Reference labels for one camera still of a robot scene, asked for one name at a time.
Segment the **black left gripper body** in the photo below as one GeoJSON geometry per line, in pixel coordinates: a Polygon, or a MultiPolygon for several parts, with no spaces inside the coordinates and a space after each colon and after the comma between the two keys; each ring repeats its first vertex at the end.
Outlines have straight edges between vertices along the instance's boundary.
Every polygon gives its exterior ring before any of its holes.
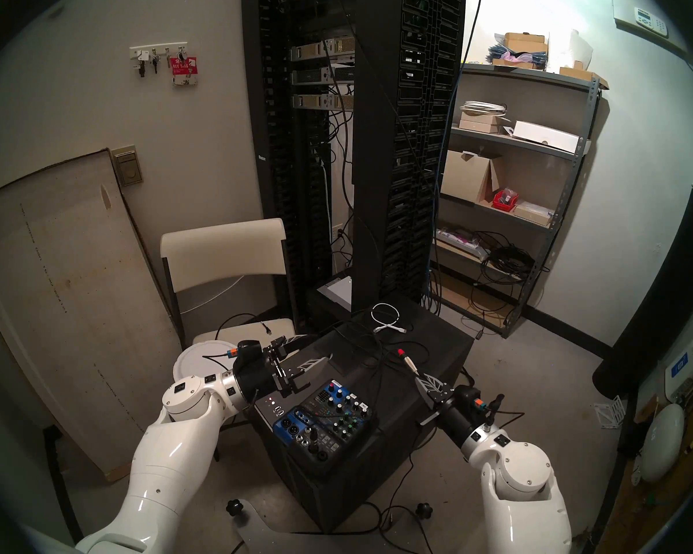
{"type": "Polygon", "coordinates": [[[280,362],[278,355],[272,354],[237,355],[235,379],[247,404],[273,392],[279,392],[283,397],[293,394],[293,382],[278,373],[283,371],[280,362]]]}

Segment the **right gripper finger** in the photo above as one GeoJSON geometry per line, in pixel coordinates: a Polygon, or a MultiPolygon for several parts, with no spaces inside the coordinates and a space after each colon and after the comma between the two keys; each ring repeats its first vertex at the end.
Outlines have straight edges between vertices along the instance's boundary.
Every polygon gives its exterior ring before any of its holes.
{"type": "Polygon", "coordinates": [[[447,411],[448,386],[446,383],[426,374],[417,375],[415,382],[420,396],[432,412],[443,414],[447,411]]]}
{"type": "Polygon", "coordinates": [[[415,385],[421,400],[428,408],[451,408],[454,406],[454,388],[442,380],[425,373],[419,373],[415,376],[415,385]]]}

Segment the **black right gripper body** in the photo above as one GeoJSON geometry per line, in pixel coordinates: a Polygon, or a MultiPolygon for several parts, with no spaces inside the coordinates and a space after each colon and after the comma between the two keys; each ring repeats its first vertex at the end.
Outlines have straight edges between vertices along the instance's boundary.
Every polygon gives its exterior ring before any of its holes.
{"type": "Polygon", "coordinates": [[[458,385],[437,399],[437,426],[456,446],[462,446],[489,415],[488,405],[474,386],[458,385]]]}

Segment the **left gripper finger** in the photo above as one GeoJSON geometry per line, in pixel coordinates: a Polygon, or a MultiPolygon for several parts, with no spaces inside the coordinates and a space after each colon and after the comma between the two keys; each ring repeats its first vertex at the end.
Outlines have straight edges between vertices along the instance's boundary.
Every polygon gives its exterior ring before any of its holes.
{"type": "Polygon", "coordinates": [[[281,336],[269,345],[270,357],[288,357],[310,345],[309,335],[296,335],[292,338],[281,336]]]}
{"type": "Polygon", "coordinates": [[[306,360],[296,367],[292,367],[290,372],[293,373],[293,394],[300,393],[316,382],[317,379],[329,369],[331,357],[311,358],[306,360]]]}

